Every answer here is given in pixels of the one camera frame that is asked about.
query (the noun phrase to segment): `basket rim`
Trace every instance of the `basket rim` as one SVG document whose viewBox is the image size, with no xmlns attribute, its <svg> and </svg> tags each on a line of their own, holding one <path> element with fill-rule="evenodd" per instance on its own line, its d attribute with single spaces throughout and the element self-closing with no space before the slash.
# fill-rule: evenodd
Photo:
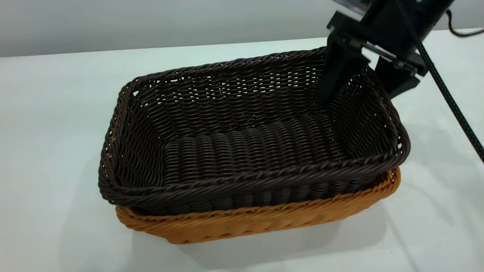
<svg viewBox="0 0 484 272">
<path fill-rule="evenodd" d="M 118 218 L 121 222 L 123 222 L 122 218 L 129 218 L 130 220 L 136 220 L 140 222 L 147 222 L 151 224 L 156 224 L 158 227 L 163 225 L 164 227 L 182 227 L 186 228 L 186 226 L 180 226 L 179 223 L 185 222 L 194 222 L 197 224 L 207 223 L 207 225 L 212 224 L 211 219 L 224 219 L 230 218 L 231 221 L 236 221 L 237 219 L 247 218 L 248 216 L 260 216 L 264 219 L 270 219 L 271 215 L 280 213 L 285 213 L 287 211 L 293 212 L 297 209 L 304 209 L 307 207 L 317 207 L 323 204 L 335 202 L 335 201 L 346 201 L 352 200 L 355 198 L 365 197 L 367 195 L 374 195 L 380 192 L 386 192 L 390 189 L 387 194 L 383 195 L 380 199 L 383 199 L 391 194 L 393 194 L 401 181 L 401 172 L 400 168 L 396 167 L 395 169 L 386 171 L 376 177 L 376 179 L 382 179 L 381 182 L 373 186 L 372 188 L 358 191 L 356 193 L 348 193 L 348 194 L 339 194 L 327 199 L 316 199 L 316 200 L 307 200 L 302 202 L 292 202 L 286 204 L 279 204 L 275 206 L 263 206 L 263 207 L 242 207 L 232 210 L 225 210 L 225 211 L 211 211 L 211 212 L 191 212 L 179 215 L 139 215 L 136 214 L 131 207 L 123 207 L 123 206 L 116 206 L 116 213 L 118 214 Z"/>
<path fill-rule="evenodd" d="M 304 54 L 304 53 L 314 54 L 315 52 L 319 54 L 323 54 L 325 52 L 325 48 L 321 47 L 313 50 L 275 53 L 269 56 L 273 56 L 274 58 L 276 58 L 277 56 L 282 56 L 282 55 L 287 56 L 290 54 L 296 54 L 297 57 L 302 58 L 303 56 L 298 54 Z M 196 66 L 196 67 L 173 69 L 166 72 L 137 77 L 131 83 L 136 82 L 137 84 L 139 84 L 139 81 L 142 80 L 143 78 L 146 79 L 146 78 L 151 78 L 153 76 L 160 76 L 160 75 L 172 74 L 176 76 L 181 76 L 181 74 L 177 73 L 177 71 L 180 71 L 180 73 L 183 73 L 183 71 L 191 71 L 191 69 L 199 69 L 204 71 L 215 67 L 217 68 L 217 70 L 233 69 L 233 67 L 230 66 L 233 63 L 242 63 L 243 65 L 248 65 L 248 66 L 261 65 L 263 61 L 251 61 L 251 60 L 257 60 L 262 57 L 256 57 L 256 58 L 250 58 L 250 59 L 237 59 L 233 61 L 206 64 L 206 65 Z M 396 148 L 395 151 L 400 151 L 400 152 L 395 152 L 394 150 L 388 150 L 381 154 L 377 154 L 369 157 L 347 159 L 343 161 L 326 161 L 319 164 L 294 166 L 294 167 L 288 167 L 288 168 L 273 170 L 273 171 L 241 173 L 240 175 L 237 175 L 237 176 L 220 177 L 220 178 L 203 180 L 202 185 L 200 185 L 201 182 L 200 183 L 192 182 L 189 184 L 177 183 L 177 184 L 169 184 L 169 185 L 164 185 L 159 187 L 147 186 L 147 187 L 139 187 L 139 188 L 121 186 L 115 181 L 116 177 L 106 178 L 105 172 L 102 167 L 104 162 L 101 159 L 101 165 L 99 168 L 99 187 L 101 190 L 101 194 L 105 199 L 109 200 L 110 203 L 123 205 L 123 206 L 136 206 L 137 204 L 141 204 L 144 206 L 147 204 L 146 199 L 150 198 L 151 196 L 156 196 L 157 201 L 153 202 L 156 204 L 161 204 L 162 202 L 176 204 L 177 201 L 178 202 L 183 201 L 184 195 L 188 194 L 191 190 L 197 190 L 197 195 L 199 196 L 197 197 L 197 200 L 208 199 L 210 198 L 209 197 L 210 194 L 214 194 L 214 193 L 219 194 L 220 191 L 227 190 L 228 189 L 227 187 L 233 186 L 234 183 L 243 182 L 244 184 L 250 185 L 251 188 L 257 187 L 258 190 L 261 190 L 262 189 L 261 185 L 264 183 L 264 180 L 267 180 L 267 179 L 270 179 L 270 180 L 280 179 L 280 182 L 278 184 L 282 187 L 282 186 L 291 185 L 290 182 L 287 182 L 285 180 L 285 178 L 287 177 L 292 177 L 292 178 L 297 177 L 297 179 L 299 180 L 304 179 L 308 181 L 305 183 L 311 183 L 312 180 L 321 179 L 321 178 L 324 178 L 326 181 L 342 179 L 345 176 L 348 176 L 348 177 L 353 176 L 355 173 L 358 173 L 358 175 L 361 175 L 361 176 L 376 176 L 378 174 L 381 174 L 382 169 L 385 169 L 385 170 L 393 169 L 397 165 L 400 165 L 401 163 L 403 163 L 403 161 L 408 156 L 409 148 L 410 148 L 408 135 L 404 127 L 400 123 L 400 118 L 398 116 L 398 113 L 396 112 L 396 109 L 393 107 L 390 100 L 387 98 L 382 85 L 374 78 L 374 76 L 371 76 L 370 73 L 368 73 L 367 71 L 364 71 L 364 72 L 366 75 L 370 76 L 369 78 L 371 78 L 369 83 L 372 84 L 372 87 L 375 91 L 375 96 L 380 97 L 379 105 L 382 107 L 383 110 L 385 110 L 388 113 L 388 116 L 390 118 L 390 123 L 393 124 L 397 136 L 401 136 L 402 141 L 404 141 L 404 144 L 401 150 L 395 147 Z M 123 103 L 121 96 L 126 96 L 125 94 L 126 91 L 133 92 L 135 90 L 134 88 L 129 88 L 129 85 L 130 83 L 128 83 L 121 90 L 120 98 L 118 99 L 118 104 L 116 109 L 119 108 L 120 106 L 126 109 L 127 103 Z M 113 118 L 111 120 L 112 124 L 115 123 L 114 122 L 115 117 L 119 118 L 119 115 L 117 116 L 116 113 L 117 112 L 114 113 Z M 127 110 L 122 110 L 121 113 L 126 114 Z M 119 131 L 123 131 L 122 122 L 119 122 L 119 123 L 116 122 L 116 126 L 119 128 Z M 109 135 L 109 131 L 108 131 L 108 133 L 106 134 L 106 142 L 109 142 L 111 139 L 112 137 Z M 102 157 L 103 156 L 106 157 L 106 154 L 105 154 L 105 148 L 107 148 L 106 142 L 102 151 Z M 387 160 L 389 158 L 391 158 L 392 160 L 382 162 L 382 160 Z M 346 172 L 345 175 L 342 175 L 340 171 L 341 169 L 345 170 Z"/>
</svg>

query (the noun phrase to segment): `dark brown wicker basket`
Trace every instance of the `dark brown wicker basket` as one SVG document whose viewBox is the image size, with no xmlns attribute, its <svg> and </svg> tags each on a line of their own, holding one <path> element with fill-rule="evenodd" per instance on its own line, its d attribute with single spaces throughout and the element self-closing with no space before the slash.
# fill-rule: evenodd
<svg viewBox="0 0 484 272">
<path fill-rule="evenodd" d="M 101 194 L 176 215 L 367 189 L 406 159 L 408 135 L 369 68 L 319 108 L 324 56 L 294 51 L 134 79 L 106 135 Z"/>
</svg>

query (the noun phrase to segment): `basket bottom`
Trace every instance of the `basket bottom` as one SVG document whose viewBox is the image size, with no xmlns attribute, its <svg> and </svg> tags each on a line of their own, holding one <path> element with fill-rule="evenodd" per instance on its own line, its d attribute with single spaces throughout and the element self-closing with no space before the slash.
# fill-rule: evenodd
<svg viewBox="0 0 484 272">
<path fill-rule="evenodd" d="M 325 161 L 341 161 L 349 157 L 330 115 L 293 116 L 285 121 L 241 130 L 183 136 L 167 143 L 163 149 L 162 183 L 190 183 Z M 144 206 L 138 212 L 177 215 L 326 199 L 337 194 L 367 189 L 374 178 L 358 177 L 331 183 L 322 179 L 312 184 L 256 194 L 214 197 L 181 205 Z"/>
<path fill-rule="evenodd" d="M 183 136 L 163 150 L 163 185 L 348 159 L 337 131 L 331 116 L 319 114 Z"/>
<path fill-rule="evenodd" d="M 276 206 L 169 216 L 138 215 L 121 206 L 116 212 L 128 228 L 166 238 L 170 243 L 205 242 L 344 219 L 393 194 L 400 184 L 400 169 L 378 176 L 373 184 L 373 188 L 353 194 Z"/>
</svg>

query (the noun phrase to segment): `wicker basket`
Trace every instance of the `wicker basket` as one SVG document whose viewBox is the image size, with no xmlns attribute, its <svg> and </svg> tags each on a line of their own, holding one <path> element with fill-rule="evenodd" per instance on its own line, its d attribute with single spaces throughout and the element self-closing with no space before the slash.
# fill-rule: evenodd
<svg viewBox="0 0 484 272">
<path fill-rule="evenodd" d="M 138 77 L 119 94 L 99 168 L 110 203 L 149 215 L 233 210 L 368 189 L 410 144 L 369 68 L 327 110 L 325 48 Z"/>
<path fill-rule="evenodd" d="M 393 194 L 399 184 L 397 168 L 378 176 L 371 189 L 330 199 L 167 216 L 137 215 L 121 206 L 116 212 L 128 228 L 166 238 L 170 243 L 195 243 L 341 220 Z"/>
</svg>

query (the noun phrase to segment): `tan wicker basket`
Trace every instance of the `tan wicker basket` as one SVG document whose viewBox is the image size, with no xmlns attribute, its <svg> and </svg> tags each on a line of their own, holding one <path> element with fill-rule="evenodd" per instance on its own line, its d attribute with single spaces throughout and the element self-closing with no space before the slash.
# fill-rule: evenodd
<svg viewBox="0 0 484 272">
<path fill-rule="evenodd" d="M 393 194 L 400 184 L 400 169 L 379 175 L 373 183 L 373 188 L 353 194 L 277 206 L 168 216 L 136 215 L 130 208 L 116 206 L 116 212 L 128 228 L 170 243 L 205 242 L 344 219 Z"/>
</svg>

